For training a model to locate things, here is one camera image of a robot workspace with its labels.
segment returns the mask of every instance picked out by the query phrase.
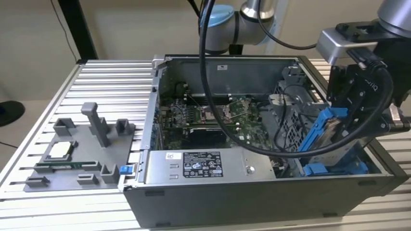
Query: white label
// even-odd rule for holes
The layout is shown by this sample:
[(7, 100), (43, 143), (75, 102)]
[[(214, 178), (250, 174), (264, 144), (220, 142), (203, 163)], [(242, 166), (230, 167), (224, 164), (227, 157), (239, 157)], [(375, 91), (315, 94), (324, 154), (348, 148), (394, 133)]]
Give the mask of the white label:
[(218, 65), (218, 71), (227, 71), (228, 66), (227, 65)]
[(166, 153), (166, 159), (167, 160), (180, 160), (182, 153)]
[(68, 154), (70, 148), (71, 143), (68, 141), (55, 143), (49, 152), (51, 158), (63, 158)]
[(68, 165), (61, 165), (61, 166), (52, 166), (52, 169), (72, 169), (72, 167)]

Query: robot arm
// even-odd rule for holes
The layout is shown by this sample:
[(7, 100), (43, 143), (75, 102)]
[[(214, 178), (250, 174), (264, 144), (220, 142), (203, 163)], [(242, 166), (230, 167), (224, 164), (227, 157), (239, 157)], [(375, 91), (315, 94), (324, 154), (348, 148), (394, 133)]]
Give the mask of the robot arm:
[[(223, 54), (231, 44), (256, 45), (264, 38), (264, 31), (258, 22), (258, 0), (248, 0), (239, 11), (228, 5), (215, 5), (212, 9), (206, 51)], [(267, 28), (274, 23), (274, 0), (262, 0), (260, 17)]]
[(392, 103), (386, 105), (376, 125), (362, 136), (380, 136), (410, 130), (399, 106), (411, 89), (411, 0), (386, 0), (371, 22), (338, 24), (322, 31), (316, 49), (332, 64), (327, 100), (348, 109), (346, 129), (355, 129), (380, 97), (382, 82), (363, 60), (383, 62), (394, 81)]

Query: wall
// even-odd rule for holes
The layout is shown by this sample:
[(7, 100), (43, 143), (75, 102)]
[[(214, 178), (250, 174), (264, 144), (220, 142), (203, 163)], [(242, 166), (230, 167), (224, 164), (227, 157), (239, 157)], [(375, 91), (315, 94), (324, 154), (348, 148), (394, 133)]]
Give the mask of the wall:
[[(383, 0), (279, 0), (288, 1), (279, 38), (288, 44), (307, 46), (316, 43), (324, 28), (338, 23), (371, 21)], [(299, 54), (320, 58), (315, 49), (291, 50), (275, 45), (275, 54)]]
[[(243, 1), (216, 3), (239, 9)], [(102, 58), (151, 59), (154, 54), (198, 53), (198, 19), (186, 0), (84, 0), (82, 6)], [(263, 46), (244, 47), (246, 54), (263, 52)]]
[[(216, 2), (239, 9), (243, 0)], [(322, 28), (372, 19), (379, 3), (290, 0), (280, 38), (300, 45), (315, 42)], [(196, 16), (186, 0), (82, 0), (82, 6), (102, 59), (198, 52)], [(0, 32), (0, 100), (49, 99), (74, 67), (49, 0), (0, 0)], [(263, 53), (264, 46), (244, 47), (244, 54)], [(275, 46), (275, 54), (295, 53)]]
[(0, 101), (49, 99), (75, 61), (48, 0), (0, 0)]

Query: cable connector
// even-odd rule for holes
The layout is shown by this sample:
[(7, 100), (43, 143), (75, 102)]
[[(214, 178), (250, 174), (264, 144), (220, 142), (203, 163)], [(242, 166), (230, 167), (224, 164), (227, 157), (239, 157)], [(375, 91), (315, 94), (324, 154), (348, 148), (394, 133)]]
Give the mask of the cable connector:
[(372, 73), (376, 69), (387, 67), (383, 59), (366, 47), (348, 49), (347, 54), (354, 59), (362, 70), (368, 69)]

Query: sticker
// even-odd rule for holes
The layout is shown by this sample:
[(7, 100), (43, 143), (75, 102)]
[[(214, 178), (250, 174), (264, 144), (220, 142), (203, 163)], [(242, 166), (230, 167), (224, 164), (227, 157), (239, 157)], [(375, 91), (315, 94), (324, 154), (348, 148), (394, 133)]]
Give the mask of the sticker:
[(223, 177), (220, 152), (183, 153), (183, 166), (186, 178)]
[(228, 66), (227, 65), (218, 65), (218, 71), (227, 71)]
[(167, 160), (180, 160), (182, 153), (166, 153), (166, 159)]
[(59, 165), (59, 166), (52, 166), (52, 169), (53, 170), (57, 170), (57, 169), (72, 169), (72, 167), (70, 165)]

